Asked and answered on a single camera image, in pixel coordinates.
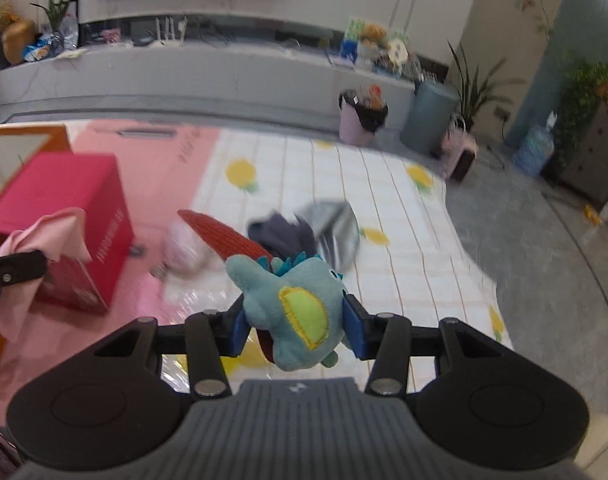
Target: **yellow lemon print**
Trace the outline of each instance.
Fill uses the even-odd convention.
[[[257,191],[257,170],[245,158],[231,162],[226,168],[226,178],[233,184],[248,193]]]
[[[419,191],[429,192],[433,190],[433,178],[423,166],[412,164],[406,168],[406,173],[413,180]]]
[[[226,377],[231,377],[239,367],[245,368],[264,368],[267,364],[266,358],[261,352],[260,344],[255,337],[250,336],[244,345],[244,349],[239,357],[220,357],[222,366],[226,372]],[[181,369],[188,373],[188,362],[185,355],[178,355],[177,362]]]
[[[388,237],[378,229],[362,228],[359,233],[372,244],[383,246],[390,244]]]
[[[504,325],[499,312],[492,305],[488,306],[488,313],[490,314],[490,324],[492,325],[495,340],[497,343],[501,343],[503,333],[506,331],[506,325]]]
[[[320,150],[331,150],[335,147],[334,143],[327,140],[317,140],[315,143]]]

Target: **red plush toy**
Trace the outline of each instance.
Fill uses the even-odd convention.
[[[257,260],[262,256],[268,258],[268,261],[273,259],[273,256],[264,249],[260,244],[244,237],[235,231],[232,227],[223,224],[213,217],[196,213],[188,209],[181,209],[177,212],[182,220],[184,220],[204,240],[207,246],[213,249],[219,257],[226,261],[234,254],[245,254],[246,256]],[[260,342],[261,351],[264,357],[274,364],[273,360],[273,338],[266,330],[258,330],[257,336]]]

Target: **vase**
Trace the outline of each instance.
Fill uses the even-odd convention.
[[[51,32],[48,45],[52,57],[58,56],[64,52],[64,36],[62,36],[62,33],[60,31]]]

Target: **power outlet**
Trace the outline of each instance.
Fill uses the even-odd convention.
[[[508,119],[510,119],[510,112],[506,110],[506,108],[498,106],[497,108],[495,108],[495,117],[498,117],[503,122],[507,123]]]

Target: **yellow felt patch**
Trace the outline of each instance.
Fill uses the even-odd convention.
[[[328,314],[321,301],[305,288],[284,286],[279,300],[295,333],[309,350],[314,350],[328,337]]]

